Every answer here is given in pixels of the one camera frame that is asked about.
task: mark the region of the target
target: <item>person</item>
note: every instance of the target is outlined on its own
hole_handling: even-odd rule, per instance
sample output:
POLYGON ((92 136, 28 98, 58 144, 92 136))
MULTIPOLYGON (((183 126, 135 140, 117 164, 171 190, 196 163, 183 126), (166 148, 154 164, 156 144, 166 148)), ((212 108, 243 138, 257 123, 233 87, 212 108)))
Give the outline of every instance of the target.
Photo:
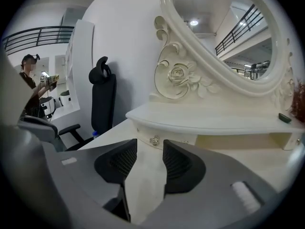
POLYGON ((36 86, 35 82, 32 78, 30 78, 30 72, 36 69, 36 62, 32 55, 26 55, 21 62, 22 72, 19 75, 23 78, 23 80, 28 84, 28 86, 33 90, 33 94, 25 106, 25 114, 31 115, 38 118, 47 119, 42 106, 40 105, 40 98, 50 89, 50 85, 46 86, 45 81, 40 82, 38 86, 36 86))

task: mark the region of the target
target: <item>black office chair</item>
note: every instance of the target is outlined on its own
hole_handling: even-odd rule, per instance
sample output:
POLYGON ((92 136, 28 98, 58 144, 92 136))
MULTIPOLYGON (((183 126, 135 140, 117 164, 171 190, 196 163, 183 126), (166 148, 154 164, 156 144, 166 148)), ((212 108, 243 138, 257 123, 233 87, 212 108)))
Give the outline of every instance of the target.
MULTIPOLYGON (((116 77, 115 74, 111 73, 108 65, 106 65, 107 60, 108 57, 100 58, 96 63, 96 67, 89 73, 89 81, 93 84, 91 125, 99 135, 102 135, 112 128, 116 94, 116 77)), ((72 125, 58 132, 59 135, 70 132, 79 142, 78 144, 68 148, 66 151, 80 149, 82 146, 93 140, 93 137, 84 140, 76 132, 80 127, 79 124, 72 125)))

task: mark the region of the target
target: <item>balcony railing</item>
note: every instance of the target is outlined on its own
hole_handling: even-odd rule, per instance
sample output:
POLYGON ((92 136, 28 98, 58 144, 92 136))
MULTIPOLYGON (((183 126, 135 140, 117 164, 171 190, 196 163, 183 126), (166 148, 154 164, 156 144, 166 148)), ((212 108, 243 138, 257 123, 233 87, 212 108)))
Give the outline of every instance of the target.
POLYGON ((10 55, 42 45, 68 43, 73 29, 73 26, 38 27, 9 35, 2 39, 2 43, 6 53, 10 55))
POLYGON ((241 20, 234 26, 229 34, 215 48, 216 55, 219 55, 233 43, 236 43, 244 34, 251 31, 262 19, 263 15, 253 4, 244 14, 241 20))

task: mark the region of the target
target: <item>oval mirror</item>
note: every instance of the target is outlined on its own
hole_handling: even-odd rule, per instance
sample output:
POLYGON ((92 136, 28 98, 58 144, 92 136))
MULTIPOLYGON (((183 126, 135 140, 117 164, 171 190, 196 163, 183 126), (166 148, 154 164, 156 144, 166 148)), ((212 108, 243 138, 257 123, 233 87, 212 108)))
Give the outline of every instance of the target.
POLYGON ((186 26, 233 72, 256 81, 272 58, 268 24, 252 0, 173 0, 186 26))

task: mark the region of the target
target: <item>ceiling light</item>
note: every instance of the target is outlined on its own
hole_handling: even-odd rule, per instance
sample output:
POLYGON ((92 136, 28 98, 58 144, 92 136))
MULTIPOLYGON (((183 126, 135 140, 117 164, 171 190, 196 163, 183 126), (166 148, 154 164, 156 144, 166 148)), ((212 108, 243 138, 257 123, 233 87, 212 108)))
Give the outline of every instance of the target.
POLYGON ((198 25, 198 21, 191 21, 190 23, 192 26, 198 25))
POLYGON ((45 71, 41 72, 41 74, 43 74, 46 77, 49 77, 49 75, 45 71))

